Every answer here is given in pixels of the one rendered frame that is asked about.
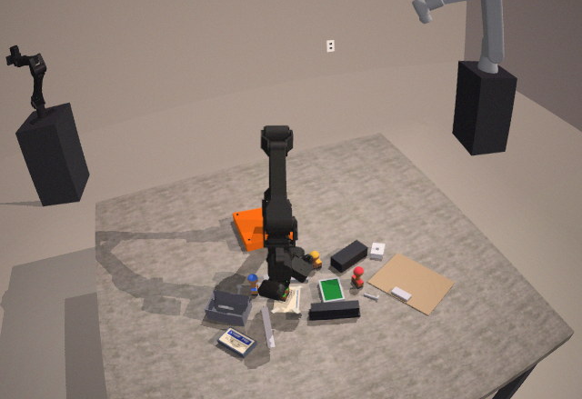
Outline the cream paper card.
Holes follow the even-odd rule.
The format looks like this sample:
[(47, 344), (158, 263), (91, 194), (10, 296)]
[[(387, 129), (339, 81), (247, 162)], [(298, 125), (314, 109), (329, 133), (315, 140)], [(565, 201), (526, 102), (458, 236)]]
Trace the cream paper card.
[(301, 285), (298, 287), (289, 287), (290, 293), (286, 301), (274, 301), (274, 308), (271, 311), (272, 313), (300, 313), (298, 310), (298, 303), (299, 303), (299, 293), (300, 293)]

